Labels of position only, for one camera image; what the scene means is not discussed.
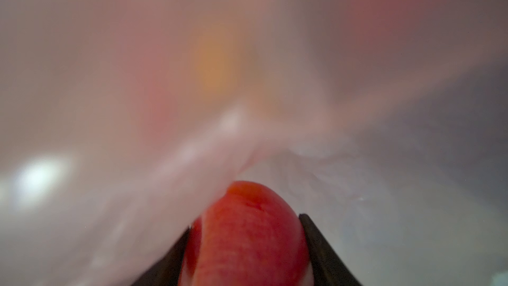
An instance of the black prong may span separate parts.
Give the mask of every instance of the black prong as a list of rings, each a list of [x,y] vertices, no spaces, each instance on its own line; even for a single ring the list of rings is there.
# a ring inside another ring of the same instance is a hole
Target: black prong
[[[166,255],[141,275],[132,286],[177,286],[190,227]]]
[[[314,286],[362,286],[307,214],[298,216],[305,232]]]

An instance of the wrinkled plastic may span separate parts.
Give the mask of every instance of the wrinkled plastic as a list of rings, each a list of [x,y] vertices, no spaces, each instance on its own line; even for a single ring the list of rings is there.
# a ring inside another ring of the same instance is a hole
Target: wrinkled plastic
[[[237,177],[367,286],[501,280],[507,2],[0,0],[0,284],[129,285]]]

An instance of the plastic wrap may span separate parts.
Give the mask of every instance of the plastic wrap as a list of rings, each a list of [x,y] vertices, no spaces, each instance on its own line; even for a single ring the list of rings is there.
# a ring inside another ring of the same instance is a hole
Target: plastic wrap
[[[237,177],[365,285],[489,283],[506,2],[0,0],[0,284],[129,285]]]

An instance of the red fruit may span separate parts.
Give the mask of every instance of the red fruit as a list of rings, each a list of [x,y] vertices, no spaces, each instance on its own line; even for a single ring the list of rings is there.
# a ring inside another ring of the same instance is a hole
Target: red fruit
[[[233,183],[194,223],[179,284],[312,285],[295,212],[265,186]]]

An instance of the red skin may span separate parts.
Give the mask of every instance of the red skin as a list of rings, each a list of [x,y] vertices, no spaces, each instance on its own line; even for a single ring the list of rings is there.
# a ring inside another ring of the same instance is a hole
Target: red skin
[[[194,222],[179,284],[302,285],[309,268],[291,207],[265,186],[237,181]]]

